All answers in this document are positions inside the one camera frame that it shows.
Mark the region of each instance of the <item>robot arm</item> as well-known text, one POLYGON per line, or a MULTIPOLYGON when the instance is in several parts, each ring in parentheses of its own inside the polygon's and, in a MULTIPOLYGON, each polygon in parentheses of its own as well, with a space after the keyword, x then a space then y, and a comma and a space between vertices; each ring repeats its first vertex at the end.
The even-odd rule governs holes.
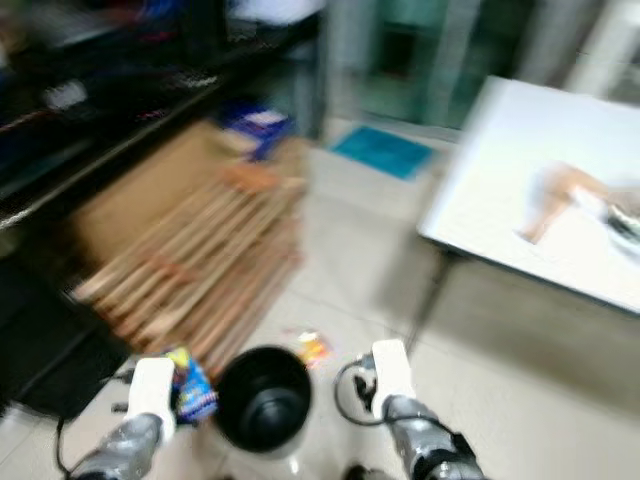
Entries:
POLYGON ((375 420, 354 421, 336 396, 338 408, 347 420, 359 425, 388 426, 409 480, 485 479, 464 437, 440 423, 437 415, 416 399, 400 340, 374 343, 371 355, 362 357, 357 365, 375 373, 376 380, 368 389, 363 379, 355 382, 358 396, 375 420))
POLYGON ((176 429, 171 411, 174 368, 166 357, 138 361, 124 422, 80 461, 71 480, 140 480, 149 473, 156 450, 176 429))

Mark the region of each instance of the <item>black cable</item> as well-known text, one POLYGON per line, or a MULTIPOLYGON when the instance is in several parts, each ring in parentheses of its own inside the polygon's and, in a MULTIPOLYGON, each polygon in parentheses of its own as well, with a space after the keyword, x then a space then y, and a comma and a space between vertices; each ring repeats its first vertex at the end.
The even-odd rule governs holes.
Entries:
MULTIPOLYGON (((125 370, 122 373, 114 373, 113 375, 110 375, 108 377, 103 378, 102 380, 100 380, 100 385, 106 385, 107 383, 109 383, 112 380, 120 380, 123 383, 126 383, 128 385, 131 384, 132 380, 133 380, 133 373, 134 373, 135 369, 134 368, 129 368, 127 370, 125 370)), ((58 419, 58 424, 56 425, 56 435, 55 435, 55 453, 56 453, 56 466, 58 467, 58 470, 60 470, 60 472, 62 472, 62 474, 64 475, 65 480, 69 480, 71 479, 71 471, 64 465, 64 462, 62 461, 62 430, 64 428, 64 424, 65 424, 66 420, 64 417, 60 417, 58 419)))
POLYGON ((71 478, 71 472, 62 462, 62 429, 64 428, 64 422, 65 419, 60 417, 58 419, 58 424, 56 425, 56 465, 58 466, 58 470, 63 473, 65 480, 68 480, 71 478))
POLYGON ((380 425, 391 425, 393 423, 401 422, 403 420, 425 420, 431 423, 435 423, 439 427, 443 428, 445 431, 453 434, 453 432, 449 430, 448 427, 446 427, 445 425, 442 425, 439 421, 435 420, 433 417, 425 417, 424 415, 421 415, 419 413, 416 413, 413 415, 401 415, 398 417, 388 417, 385 412, 385 416, 379 420, 360 420, 358 418, 352 417, 340 403, 340 396, 338 394, 338 389, 340 387, 340 382, 342 380, 342 377, 347 372, 347 370, 350 370, 353 367, 358 367, 360 365, 361 365, 360 360, 355 360, 353 362, 347 363, 338 371, 337 375, 333 379, 333 399, 335 401, 336 408, 338 409, 338 412, 340 413, 342 418, 344 418, 350 423, 353 423, 354 425, 359 425, 360 427, 379 427, 380 425))

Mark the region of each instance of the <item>table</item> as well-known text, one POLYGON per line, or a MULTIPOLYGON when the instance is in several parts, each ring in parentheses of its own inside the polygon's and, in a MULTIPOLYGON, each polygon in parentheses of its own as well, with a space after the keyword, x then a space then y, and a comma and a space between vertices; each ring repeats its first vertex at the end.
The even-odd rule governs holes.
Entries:
POLYGON ((537 204, 540 181, 560 163, 607 184, 640 179, 638 132, 635 108, 489 79, 436 201, 418 225, 442 255, 409 345, 460 257, 640 313, 640 260, 625 255, 595 216, 572 206, 538 245, 519 235, 537 204))

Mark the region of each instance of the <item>white floor tile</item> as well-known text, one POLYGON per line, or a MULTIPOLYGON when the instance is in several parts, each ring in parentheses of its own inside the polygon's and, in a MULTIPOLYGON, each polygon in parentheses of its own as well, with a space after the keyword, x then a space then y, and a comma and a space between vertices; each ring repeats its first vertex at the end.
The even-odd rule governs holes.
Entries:
POLYGON ((54 480, 62 478, 55 467, 55 423, 42 420, 37 428, 0 464, 0 478, 54 480))
POLYGON ((435 411, 445 412, 442 419, 465 434, 491 478, 633 476, 637 418, 613 415, 542 382, 428 345, 418 345, 412 365, 420 398, 431 396, 435 411), (418 373, 424 365, 431 375, 418 373))
POLYGON ((344 363, 359 353, 369 351, 374 341, 401 338, 399 333, 383 325, 359 320, 322 302, 286 291, 244 348, 265 343, 294 348, 299 346, 298 334, 305 330, 319 332, 332 352, 322 362, 323 368, 314 372, 323 377, 320 385, 325 385, 327 379, 331 380, 332 374, 344 363))
POLYGON ((328 150, 314 149, 309 160, 311 192, 415 224, 437 190, 447 158, 446 152, 434 152, 416 178, 400 180, 328 150))
POLYGON ((209 424, 198 429, 181 427, 175 437, 163 446, 153 460, 149 480, 211 480, 227 455, 227 446, 217 441, 209 424))
POLYGON ((479 262, 455 267, 420 341, 640 416, 640 324, 479 262))
POLYGON ((11 408, 0 420, 0 464, 24 442, 40 418, 11 408))
POLYGON ((225 478, 234 480, 268 480, 271 477, 269 472, 264 472, 263 462, 256 459, 244 459, 235 456, 225 460, 214 476, 209 477, 211 480, 222 480, 225 478))
POLYGON ((415 224, 321 195, 305 211, 305 263, 291 290, 406 333, 435 259, 415 224))

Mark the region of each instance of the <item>black trash can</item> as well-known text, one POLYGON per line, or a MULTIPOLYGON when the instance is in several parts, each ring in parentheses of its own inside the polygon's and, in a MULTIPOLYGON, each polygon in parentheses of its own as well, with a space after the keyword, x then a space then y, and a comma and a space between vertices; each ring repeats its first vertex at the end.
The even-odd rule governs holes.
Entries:
POLYGON ((248 350, 216 383, 215 421, 236 447, 252 453, 295 448, 311 408, 311 378, 293 353, 265 346, 248 350))

